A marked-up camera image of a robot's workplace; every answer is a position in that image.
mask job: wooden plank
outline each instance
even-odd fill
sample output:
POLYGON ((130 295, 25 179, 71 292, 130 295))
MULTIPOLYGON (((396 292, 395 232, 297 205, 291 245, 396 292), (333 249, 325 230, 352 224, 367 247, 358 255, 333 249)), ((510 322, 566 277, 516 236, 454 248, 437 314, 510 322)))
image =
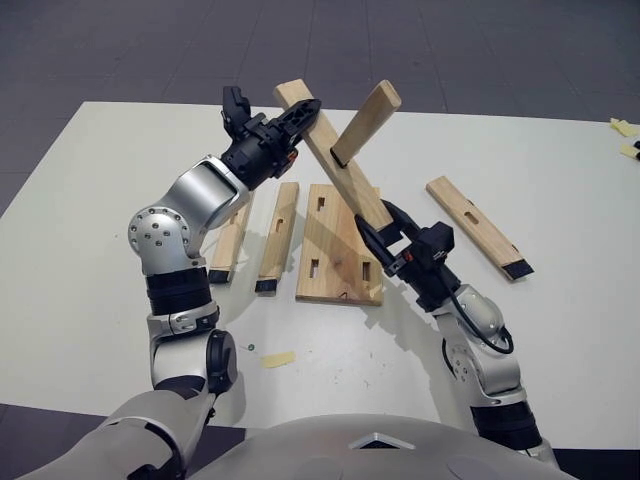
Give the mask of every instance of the wooden plank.
MULTIPOLYGON (((274 96, 285 109, 299 100, 313 98, 302 80, 278 85, 274 90, 274 96)), ((331 147, 338 141, 338 134, 322 110, 314 125, 302 134, 302 138, 354 214, 361 215, 378 231, 393 222, 355 160, 352 159, 345 168, 340 167, 334 160, 331 147)))
POLYGON ((209 283, 228 283, 231 281, 249 220, 252 201, 253 193, 251 193, 247 204, 220 227, 220 236, 209 267, 209 283))
POLYGON ((533 272, 509 239, 447 177, 427 183, 426 189, 507 278, 533 272))
POLYGON ((289 254, 299 191, 300 186, 297 182, 280 184, 267 244, 262 257, 262 266, 256 282, 256 293, 269 295, 276 291, 278 280, 282 276, 289 254))
POLYGON ((331 148, 336 161, 345 167, 400 105, 402 100, 389 80, 376 85, 331 148))
POLYGON ((333 185, 311 185, 296 298, 382 305, 382 268, 333 185))

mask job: black end cap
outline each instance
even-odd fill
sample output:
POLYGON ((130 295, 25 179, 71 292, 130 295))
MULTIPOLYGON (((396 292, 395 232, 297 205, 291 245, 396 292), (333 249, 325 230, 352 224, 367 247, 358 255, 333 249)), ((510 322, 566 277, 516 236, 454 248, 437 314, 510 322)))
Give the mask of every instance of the black end cap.
POLYGON ((258 280, 256 282, 255 292, 259 295, 264 295, 264 296, 275 295, 277 288, 278 288, 277 280, 274 280, 274 279, 258 280))
POLYGON ((531 268, 531 265, 529 265, 526 260, 518 260, 517 262, 505 265, 502 269, 507 272, 507 275, 513 280, 533 273, 533 268, 531 268))
POLYGON ((231 280, 230 273, 227 270, 209 270, 209 283, 229 283, 231 280))

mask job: silver robot arm segment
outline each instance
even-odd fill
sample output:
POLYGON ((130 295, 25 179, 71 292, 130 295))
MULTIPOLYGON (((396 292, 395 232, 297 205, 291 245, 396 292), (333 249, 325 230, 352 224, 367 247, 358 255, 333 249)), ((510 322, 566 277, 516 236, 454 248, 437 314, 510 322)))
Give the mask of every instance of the silver robot arm segment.
POLYGON ((215 328, 220 309, 211 298, 202 242, 247 202, 250 190, 292 166, 295 146, 319 111, 319 100, 305 100, 267 122, 262 113, 251 116, 238 87, 224 87, 229 149, 181 175, 128 226, 151 304, 154 390, 126 402, 67 454, 25 478, 184 478, 216 398, 237 378, 233 338, 215 328))
POLYGON ((435 317, 444 337, 444 361, 468 402, 478 434, 557 466, 527 403, 513 339, 500 310, 462 285, 445 265, 454 247, 453 229, 441 222, 420 228, 403 210, 383 203, 391 224, 378 232, 356 215, 356 226, 385 273, 408 283, 418 294, 418 305, 435 317), (409 246, 392 254, 387 247, 403 235, 409 246))

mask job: wood grain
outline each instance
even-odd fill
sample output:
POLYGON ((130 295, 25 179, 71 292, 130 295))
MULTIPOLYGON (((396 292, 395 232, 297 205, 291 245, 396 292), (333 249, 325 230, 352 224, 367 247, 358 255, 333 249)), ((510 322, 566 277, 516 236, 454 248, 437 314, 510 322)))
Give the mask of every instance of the wood grain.
POLYGON ((524 260, 509 239, 447 177, 427 183, 426 189, 507 276, 505 266, 524 260))
POLYGON ((309 191, 296 298, 382 305, 380 263, 364 245, 353 212, 333 185, 311 185, 309 191))
POLYGON ((400 105, 402 100, 389 80, 376 85, 332 147, 336 161, 345 167, 400 105))
POLYGON ((216 243, 216 249, 213 252, 209 270, 229 272, 229 279, 231 278, 231 274, 238 261, 238 253, 240 253, 240 246, 244 239, 252 202, 253 192, 247 204, 220 227, 220 236, 216 243))
MULTIPOLYGON (((285 109, 299 100, 313 98, 302 80, 278 85, 274 90, 274 96, 280 106, 285 109)), ((341 168, 331 155, 331 147, 338 141, 338 134, 322 110, 315 124, 302 134, 302 138, 354 214, 361 215, 378 231, 392 223, 391 215, 355 159, 352 159, 345 168, 341 168)))
POLYGON ((258 281, 280 280, 291 244, 299 191, 297 182, 283 182, 280 185, 258 281))

